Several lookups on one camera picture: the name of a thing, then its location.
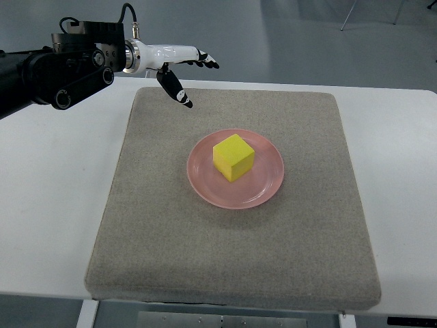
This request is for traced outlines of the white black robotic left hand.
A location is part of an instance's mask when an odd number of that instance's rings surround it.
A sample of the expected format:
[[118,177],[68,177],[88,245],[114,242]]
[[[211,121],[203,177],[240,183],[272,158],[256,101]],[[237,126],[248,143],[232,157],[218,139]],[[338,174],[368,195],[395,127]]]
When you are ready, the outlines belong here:
[[126,65],[123,69],[125,73],[154,71],[164,91],[174,101],[188,108],[191,108],[193,103],[169,66],[171,64],[195,64],[199,67],[219,68],[219,64],[211,55],[194,46],[146,45],[138,39],[129,39],[125,41],[125,52]]

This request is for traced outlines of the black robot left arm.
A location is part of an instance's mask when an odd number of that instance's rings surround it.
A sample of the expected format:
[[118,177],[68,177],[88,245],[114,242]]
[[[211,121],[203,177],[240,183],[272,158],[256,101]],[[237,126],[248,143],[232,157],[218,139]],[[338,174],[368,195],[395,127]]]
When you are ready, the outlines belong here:
[[66,110],[110,86],[115,73],[130,69],[138,58],[125,43],[122,6],[116,23],[60,20],[61,33],[51,47],[1,52],[1,117],[32,104]]

